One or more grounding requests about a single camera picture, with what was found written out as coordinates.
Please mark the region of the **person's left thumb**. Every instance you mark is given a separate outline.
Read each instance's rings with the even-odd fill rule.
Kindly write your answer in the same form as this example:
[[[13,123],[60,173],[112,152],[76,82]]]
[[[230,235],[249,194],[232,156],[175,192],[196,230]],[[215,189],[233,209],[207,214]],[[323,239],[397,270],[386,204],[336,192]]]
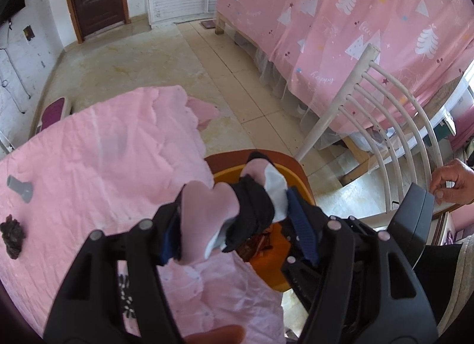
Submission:
[[[242,326],[230,325],[184,338],[186,344],[240,344],[246,335]]]

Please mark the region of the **person's right hand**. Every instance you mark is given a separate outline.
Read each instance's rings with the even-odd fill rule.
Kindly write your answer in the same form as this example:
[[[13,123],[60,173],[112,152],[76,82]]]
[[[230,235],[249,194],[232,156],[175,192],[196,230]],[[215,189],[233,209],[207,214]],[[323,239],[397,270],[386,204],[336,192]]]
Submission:
[[[454,159],[437,168],[431,175],[429,192],[437,204],[467,205],[474,199],[474,172],[471,167]]]

